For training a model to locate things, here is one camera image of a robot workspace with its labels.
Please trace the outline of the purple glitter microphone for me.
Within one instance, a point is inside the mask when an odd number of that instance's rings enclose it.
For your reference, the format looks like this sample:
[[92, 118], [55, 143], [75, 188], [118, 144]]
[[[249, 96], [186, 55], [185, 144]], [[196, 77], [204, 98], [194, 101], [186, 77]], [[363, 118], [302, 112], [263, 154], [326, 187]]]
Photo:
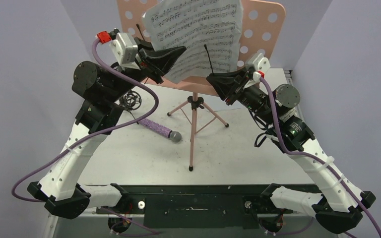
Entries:
[[153, 132], [158, 133], [161, 136], [166, 137], [174, 143], [179, 143], [182, 140], [182, 135], [178, 131], [173, 131], [170, 128], [163, 126], [157, 122], [150, 119], [142, 119], [137, 122], [138, 124], [150, 129]]

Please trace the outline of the pink perforated music stand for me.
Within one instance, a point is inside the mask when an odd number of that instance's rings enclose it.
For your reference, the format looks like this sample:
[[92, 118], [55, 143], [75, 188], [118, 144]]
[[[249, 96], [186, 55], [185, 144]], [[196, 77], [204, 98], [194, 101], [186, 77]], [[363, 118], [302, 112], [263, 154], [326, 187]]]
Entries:
[[215, 95], [208, 74], [241, 69], [253, 55], [269, 58], [286, 17], [265, 0], [120, 0], [122, 28], [156, 50], [184, 46], [163, 86]]

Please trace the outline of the white sheet music paper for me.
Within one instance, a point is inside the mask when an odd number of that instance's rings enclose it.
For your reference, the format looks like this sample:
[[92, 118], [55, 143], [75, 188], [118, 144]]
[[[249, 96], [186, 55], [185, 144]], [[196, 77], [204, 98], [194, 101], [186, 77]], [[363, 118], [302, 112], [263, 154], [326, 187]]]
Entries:
[[205, 95], [202, 94], [204, 98], [204, 102], [210, 106], [214, 111], [225, 111], [225, 110], [233, 110], [233, 109], [239, 109], [239, 104], [237, 105], [226, 105], [225, 102], [223, 102], [219, 97], [217, 96], [211, 96], [211, 95]]
[[187, 48], [164, 77], [178, 84], [235, 71], [243, 13], [239, 0], [163, 0], [149, 8], [142, 22], [153, 48]]

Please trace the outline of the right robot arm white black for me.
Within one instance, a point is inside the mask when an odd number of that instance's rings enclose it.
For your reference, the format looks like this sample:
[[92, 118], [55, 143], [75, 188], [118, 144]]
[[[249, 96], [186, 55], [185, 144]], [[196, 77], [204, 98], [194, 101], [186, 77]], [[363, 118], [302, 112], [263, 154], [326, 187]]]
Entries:
[[253, 120], [262, 124], [263, 138], [296, 162], [319, 189], [318, 193], [302, 192], [273, 183], [261, 193], [260, 205], [265, 212], [280, 209], [304, 213], [334, 234], [347, 233], [369, 215], [375, 195], [353, 185], [334, 158], [325, 154], [313, 131], [293, 113], [300, 102], [294, 86], [281, 84], [271, 89], [263, 72], [253, 67], [211, 73], [207, 81], [226, 104], [239, 102], [245, 106]]

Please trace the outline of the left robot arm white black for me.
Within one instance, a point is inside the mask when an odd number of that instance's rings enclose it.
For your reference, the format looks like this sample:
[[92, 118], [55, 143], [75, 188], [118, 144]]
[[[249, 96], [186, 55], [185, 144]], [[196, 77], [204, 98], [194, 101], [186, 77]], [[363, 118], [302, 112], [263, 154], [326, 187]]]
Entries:
[[110, 207], [123, 213], [127, 192], [119, 185], [81, 185], [78, 180], [96, 149], [119, 128], [124, 108], [117, 101], [133, 87], [143, 87], [150, 78], [162, 83], [184, 46], [155, 50], [151, 43], [127, 33], [102, 34], [94, 42], [109, 44], [118, 61], [114, 69], [99, 57], [81, 62], [74, 71], [72, 90], [84, 99], [61, 154], [49, 165], [48, 173], [28, 185], [28, 192], [45, 203], [52, 215], [74, 219], [88, 208]]

